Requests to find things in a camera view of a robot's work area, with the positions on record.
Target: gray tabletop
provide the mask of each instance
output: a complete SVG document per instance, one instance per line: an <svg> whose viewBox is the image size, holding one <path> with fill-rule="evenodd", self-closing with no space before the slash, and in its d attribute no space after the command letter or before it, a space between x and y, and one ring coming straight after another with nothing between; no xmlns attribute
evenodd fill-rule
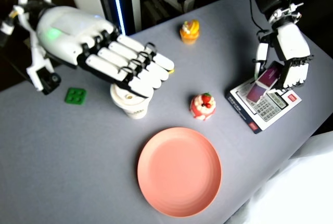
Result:
<svg viewBox="0 0 333 224"><path fill-rule="evenodd" d="M324 86L333 80L333 60L308 39L315 58L297 89L303 101L257 135L236 114L224 96L253 75L258 41L249 9L249 0L221 0L133 36L154 42L176 65L144 119L128 118L111 101L109 84L81 69L59 67L62 84L48 96L27 82L0 93L0 223L225 222L333 112L333 86ZM254 16L268 27L255 5ZM191 19L200 21L201 36L188 46L178 30ZM87 90L84 106L64 102L69 87ZM207 91L217 111L201 122L188 103ZM215 201L182 219L154 210L136 178L146 141L176 126L209 138L223 164Z"/></svg>

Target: toy cupcake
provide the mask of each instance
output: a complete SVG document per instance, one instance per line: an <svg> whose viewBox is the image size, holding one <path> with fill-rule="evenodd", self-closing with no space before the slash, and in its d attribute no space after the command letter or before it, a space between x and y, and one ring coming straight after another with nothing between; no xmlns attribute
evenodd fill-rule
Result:
<svg viewBox="0 0 333 224"><path fill-rule="evenodd" d="M198 20L185 22L180 30L182 41L186 44L194 44L200 35L200 23Z"/></svg>
<svg viewBox="0 0 333 224"><path fill-rule="evenodd" d="M216 102L209 93L195 96L191 101L190 111L194 118L207 120L216 111Z"/></svg>

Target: white cup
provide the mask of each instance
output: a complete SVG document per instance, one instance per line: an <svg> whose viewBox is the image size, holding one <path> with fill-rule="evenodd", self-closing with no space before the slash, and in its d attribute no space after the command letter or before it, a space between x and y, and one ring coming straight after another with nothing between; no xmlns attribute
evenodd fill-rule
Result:
<svg viewBox="0 0 333 224"><path fill-rule="evenodd" d="M111 85L110 93L114 104L123 109L130 118L141 119L146 116L151 97L142 98L115 84Z"/></svg>

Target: led light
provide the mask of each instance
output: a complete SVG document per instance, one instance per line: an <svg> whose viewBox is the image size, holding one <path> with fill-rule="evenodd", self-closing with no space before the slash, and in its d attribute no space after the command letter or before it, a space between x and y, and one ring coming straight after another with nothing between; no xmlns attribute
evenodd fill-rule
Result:
<svg viewBox="0 0 333 224"><path fill-rule="evenodd" d="M61 31L55 28L51 28L48 32L47 32L47 38L50 40L54 40L56 39L58 36L60 36Z"/></svg>
<svg viewBox="0 0 333 224"><path fill-rule="evenodd" d="M121 27L121 32L126 35L125 33L125 27L124 27L124 22L123 22L123 16L121 14L121 8L120 8L120 1L116 0L116 6L117 6L117 12L118 12L118 17L120 21L120 27Z"/></svg>

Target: red logo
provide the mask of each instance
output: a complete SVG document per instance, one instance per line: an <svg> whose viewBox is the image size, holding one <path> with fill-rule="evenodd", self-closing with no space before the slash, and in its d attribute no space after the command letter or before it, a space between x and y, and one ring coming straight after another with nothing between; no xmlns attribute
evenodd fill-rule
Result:
<svg viewBox="0 0 333 224"><path fill-rule="evenodd" d="M294 101L297 100L296 96L294 96L293 94L288 95L288 98L289 98L292 102L294 102Z"/></svg>
<svg viewBox="0 0 333 224"><path fill-rule="evenodd" d="M255 124L254 122L249 123L249 126L250 126L250 128L251 128L253 131L255 131L255 130L258 129L257 124Z"/></svg>

